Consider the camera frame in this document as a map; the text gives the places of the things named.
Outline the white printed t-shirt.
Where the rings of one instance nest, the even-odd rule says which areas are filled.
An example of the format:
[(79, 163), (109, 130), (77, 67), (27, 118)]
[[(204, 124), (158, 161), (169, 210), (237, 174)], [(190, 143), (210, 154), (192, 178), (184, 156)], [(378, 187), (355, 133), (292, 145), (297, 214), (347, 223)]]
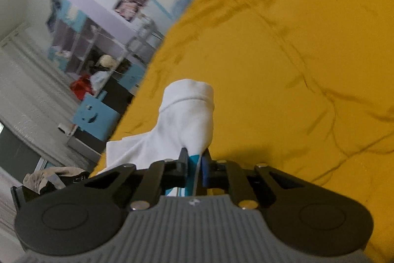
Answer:
[(102, 174), (126, 163), (138, 169), (155, 161), (176, 160), (187, 149), (194, 164), (212, 143), (214, 90), (211, 85), (181, 79), (168, 85), (158, 110), (156, 125), (148, 132), (126, 136), (106, 144)]

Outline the blue smiley chair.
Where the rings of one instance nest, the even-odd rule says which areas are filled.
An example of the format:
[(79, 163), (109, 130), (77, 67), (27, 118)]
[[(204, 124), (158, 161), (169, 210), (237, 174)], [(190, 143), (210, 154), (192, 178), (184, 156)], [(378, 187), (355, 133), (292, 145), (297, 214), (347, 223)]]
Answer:
[(100, 141), (110, 138), (120, 119), (120, 114), (103, 102), (106, 95), (107, 91), (102, 91), (98, 97), (86, 93), (72, 120), (80, 130)]

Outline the red bag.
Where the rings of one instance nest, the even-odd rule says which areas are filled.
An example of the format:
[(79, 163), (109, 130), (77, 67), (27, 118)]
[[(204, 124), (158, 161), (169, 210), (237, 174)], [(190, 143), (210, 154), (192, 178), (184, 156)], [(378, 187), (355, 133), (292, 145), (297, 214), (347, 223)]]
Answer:
[(88, 74), (80, 76), (79, 79), (70, 84), (69, 88), (80, 101), (84, 99), (85, 94), (94, 94)]

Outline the crumpled beige cloth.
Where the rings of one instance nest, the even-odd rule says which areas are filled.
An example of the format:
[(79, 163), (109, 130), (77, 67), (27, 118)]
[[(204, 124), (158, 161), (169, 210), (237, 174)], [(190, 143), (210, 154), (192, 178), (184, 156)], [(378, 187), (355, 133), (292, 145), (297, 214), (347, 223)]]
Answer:
[(81, 168), (50, 167), (32, 174), (26, 174), (23, 179), (23, 185), (39, 195), (44, 195), (56, 190), (62, 190), (88, 178), (89, 172)]

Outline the round cream lamp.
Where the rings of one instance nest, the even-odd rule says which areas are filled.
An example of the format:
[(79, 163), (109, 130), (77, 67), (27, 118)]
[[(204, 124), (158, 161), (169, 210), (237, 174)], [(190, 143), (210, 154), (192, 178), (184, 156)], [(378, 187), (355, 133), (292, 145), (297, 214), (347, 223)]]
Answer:
[(114, 59), (110, 55), (102, 55), (98, 62), (96, 63), (96, 67), (103, 67), (105, 69), (113, 69), (117, 65), (117, 60)]

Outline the grey metal chair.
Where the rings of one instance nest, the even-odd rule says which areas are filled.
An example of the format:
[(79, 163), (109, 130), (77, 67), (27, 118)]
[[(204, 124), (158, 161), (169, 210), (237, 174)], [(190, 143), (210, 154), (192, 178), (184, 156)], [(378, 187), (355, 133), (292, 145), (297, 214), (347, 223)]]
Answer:
[(148, 65), (161, 46), (164, 35), (158, 30), (155, 21), (143, 13), (138, 14), (131, 25), (136, 33), (127, 43), (126, 49), (132, 57)]

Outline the grey window curtain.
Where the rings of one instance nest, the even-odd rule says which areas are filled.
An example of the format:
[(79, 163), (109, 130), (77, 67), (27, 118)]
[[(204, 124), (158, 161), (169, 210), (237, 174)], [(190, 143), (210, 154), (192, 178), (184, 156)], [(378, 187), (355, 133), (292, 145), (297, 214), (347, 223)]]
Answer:
[(1, 123), (56, 166), (92, 171), (93, 161), (67, 144), (79, 102), (69, 82), (22, 24), (1, 40)]

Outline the desk with shelf unit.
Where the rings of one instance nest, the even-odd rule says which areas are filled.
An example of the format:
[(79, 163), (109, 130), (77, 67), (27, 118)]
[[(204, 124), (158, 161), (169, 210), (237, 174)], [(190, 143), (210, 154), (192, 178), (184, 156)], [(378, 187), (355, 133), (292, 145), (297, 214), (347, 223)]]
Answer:
[[(46, 25), (53, 36), (48, 59), (64, 72), (70, 84), (88, 74), (93, 96), (107, 91), (103, 102), (118, 113), (125, 113), (145, 71), (144, 65), (126, 49), (136, 32), (94, 0), (51, 0)], [(96, 67), (105, 54), (117, 60), (113, 69)], [(137, 77), (123, 81), (131, 68), (137, 69)]]

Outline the mustard yellow quilt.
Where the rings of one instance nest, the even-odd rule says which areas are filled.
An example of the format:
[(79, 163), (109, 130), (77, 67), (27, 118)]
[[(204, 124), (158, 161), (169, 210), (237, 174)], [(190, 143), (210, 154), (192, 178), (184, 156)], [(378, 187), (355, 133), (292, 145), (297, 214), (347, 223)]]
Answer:
[(136, 167), (102, 262), (393, 261), (393, 0), (194, 0), (110, 141), (153, 129), (181, 79), (212, 86), (207, 149), (259, 207), (204, 188), (188, 156), (185, 188), (131, 210)]

